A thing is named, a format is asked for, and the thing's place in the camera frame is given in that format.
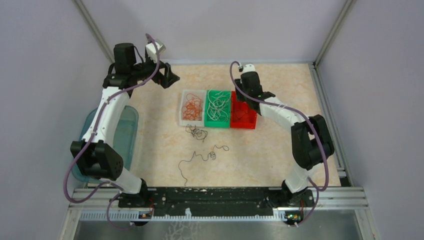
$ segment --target floor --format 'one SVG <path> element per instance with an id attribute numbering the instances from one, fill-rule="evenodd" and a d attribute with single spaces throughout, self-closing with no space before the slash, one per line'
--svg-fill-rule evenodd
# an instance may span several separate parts
<path id="1" fill-rule="evenodd" d="M 307 64 L 255 67 L 264 91 L 274 93 L 307 116 L 321 113 Z M 295 161 L 290 133 L 272 120 L 258 116 L 254 130 L 201 128 L 207 131 L 204 140 L 197 140 L 179 125 L 183 90 L 234 90 L 229 65 L 173 65 L 172 71 L 180 76 L 180 81 L 168 89 L 149 82 L 136 89 L 129 101 L 139 114 L 130 171 L 153 187 L 281 186 Z M 333 156 L 328 165 L 329 184 L 340 186 Z M 319 186 L 324 184 L 323 168 L 313 180 Z"/>

